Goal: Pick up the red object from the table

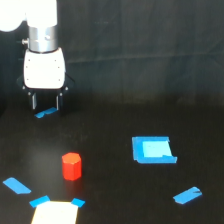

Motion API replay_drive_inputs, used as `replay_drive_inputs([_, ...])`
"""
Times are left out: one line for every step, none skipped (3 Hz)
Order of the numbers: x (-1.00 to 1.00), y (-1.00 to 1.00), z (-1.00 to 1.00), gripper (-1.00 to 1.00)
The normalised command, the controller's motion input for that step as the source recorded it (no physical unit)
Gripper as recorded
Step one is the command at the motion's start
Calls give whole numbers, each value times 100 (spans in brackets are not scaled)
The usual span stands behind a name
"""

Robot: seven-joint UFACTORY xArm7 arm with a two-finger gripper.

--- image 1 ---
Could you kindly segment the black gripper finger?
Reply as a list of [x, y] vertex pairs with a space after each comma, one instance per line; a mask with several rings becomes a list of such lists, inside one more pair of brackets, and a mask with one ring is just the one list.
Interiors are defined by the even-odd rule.
[[29, 103], [32, 110], [35, 110], [37, 107], [37, 95], [35, 92], [28, 93]]
[[64, 95], [62, 92], [59, 92], [56, 96], [56, 107], [60, 115], [63, 115], [65, 109], [64, 109]]

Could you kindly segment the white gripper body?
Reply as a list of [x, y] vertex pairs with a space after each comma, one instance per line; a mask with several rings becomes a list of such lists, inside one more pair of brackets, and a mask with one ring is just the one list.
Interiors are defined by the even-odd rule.
[[36, 53], [25, 51], [23, 74], [17, 79], [18, 86], [31, 92], [34, 90], [68, 90], [74, 80], [66, 73], [61, 48], [54, 52]]

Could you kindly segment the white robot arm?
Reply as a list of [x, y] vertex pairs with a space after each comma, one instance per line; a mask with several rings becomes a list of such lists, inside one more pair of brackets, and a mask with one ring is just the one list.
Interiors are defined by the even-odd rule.
[[55, 90], [56, 109], [63, 108], [63, 96], [73, 81], [66, 74], [62, 49], [58, 45], [57, 0], [0, 0], [0, 31], [12, 32], [26, 22], [28, 38], [23, 75], [18, 79], [27, 92], [32, 110], [37, 107], [37, 90]]

